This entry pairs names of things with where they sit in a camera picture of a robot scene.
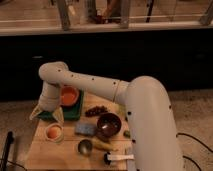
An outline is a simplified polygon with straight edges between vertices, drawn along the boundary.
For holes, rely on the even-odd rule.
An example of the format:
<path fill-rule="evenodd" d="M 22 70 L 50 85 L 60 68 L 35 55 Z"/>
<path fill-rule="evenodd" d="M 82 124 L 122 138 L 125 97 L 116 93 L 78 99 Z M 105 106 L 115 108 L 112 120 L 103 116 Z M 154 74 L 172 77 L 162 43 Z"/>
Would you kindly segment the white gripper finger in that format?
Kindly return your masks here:
<path fill-rule="evenodd" d="M 64 115 L 63 115 L 63 109 L 61 107 L 58 107 L 53 113 L 53 118 L 60 124 L 64 124 Z"/>
<path fill-rule="evenodd" d="M 39 106 L 36 106 L 33 111 L 31 112 L 30 116 L 29 116 L 29 119 L 30 120 L 33 120 L 35 117 L 37 117 L 40 113 L 42 113 L 43 110 L 39 107 Z"/>

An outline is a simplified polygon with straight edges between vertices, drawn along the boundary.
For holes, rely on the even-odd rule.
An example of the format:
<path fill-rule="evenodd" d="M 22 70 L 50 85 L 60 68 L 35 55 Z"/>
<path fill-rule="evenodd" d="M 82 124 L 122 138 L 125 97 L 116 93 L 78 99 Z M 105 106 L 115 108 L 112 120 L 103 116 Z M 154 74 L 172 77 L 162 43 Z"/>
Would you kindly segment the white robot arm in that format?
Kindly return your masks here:
<path fill-rule="evenodd" d="M 171 102 L 159 80 L 139 76 L 127 82 L 81 74 L 61 61 L 41 65 L 38 75 L 43 87 L 31 118 L 48 111 L 63 123 L 61 87 L 73 86 L 126 108 L 137 171 L 185 171 Z"/>

